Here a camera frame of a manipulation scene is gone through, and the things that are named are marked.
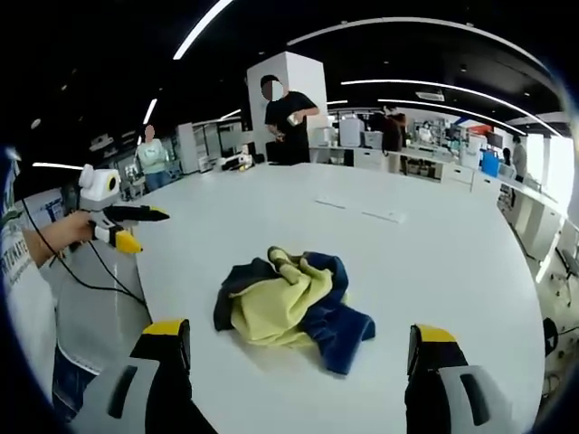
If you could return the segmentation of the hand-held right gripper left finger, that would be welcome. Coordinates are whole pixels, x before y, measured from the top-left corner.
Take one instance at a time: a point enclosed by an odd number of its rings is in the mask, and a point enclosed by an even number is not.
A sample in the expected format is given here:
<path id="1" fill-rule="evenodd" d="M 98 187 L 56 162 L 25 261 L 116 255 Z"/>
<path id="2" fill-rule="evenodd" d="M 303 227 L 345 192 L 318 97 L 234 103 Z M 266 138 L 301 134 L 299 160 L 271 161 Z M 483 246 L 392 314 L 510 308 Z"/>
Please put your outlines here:
<path id="1" fill-rule="evenodd" d="M 190 325 L 154 322 L 90 382 L 73 433 L 214 433 L 192 400 Z"/>

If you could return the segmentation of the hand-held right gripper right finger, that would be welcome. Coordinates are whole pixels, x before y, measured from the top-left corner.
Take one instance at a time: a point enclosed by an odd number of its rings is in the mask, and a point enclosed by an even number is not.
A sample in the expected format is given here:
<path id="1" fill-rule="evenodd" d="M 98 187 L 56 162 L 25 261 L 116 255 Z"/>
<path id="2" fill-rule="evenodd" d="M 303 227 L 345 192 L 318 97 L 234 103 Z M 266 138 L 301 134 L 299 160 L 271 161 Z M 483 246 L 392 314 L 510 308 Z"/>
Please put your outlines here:
<path id="1" fill-rule="evenodd" d="M 506 397 L 479 365 L 468 363 L 456 338 L 412 325 L 404 393 L 408 433 L 506 433 Z"/>

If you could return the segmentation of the person's left hand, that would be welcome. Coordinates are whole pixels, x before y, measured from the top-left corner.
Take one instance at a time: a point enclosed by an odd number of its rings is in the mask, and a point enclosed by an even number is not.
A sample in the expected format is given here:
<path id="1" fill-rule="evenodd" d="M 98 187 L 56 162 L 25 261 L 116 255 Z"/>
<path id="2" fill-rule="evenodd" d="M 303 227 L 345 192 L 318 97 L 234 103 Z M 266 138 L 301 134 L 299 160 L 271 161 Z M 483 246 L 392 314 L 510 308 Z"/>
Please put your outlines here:
<path id="1" fill-rule="evenodd" d="M 52 226 L 52 246 L 56 250 L 74 244 L 93 240 L 93 228 L 90 214 L 77 211 L 55 222 Z"/>

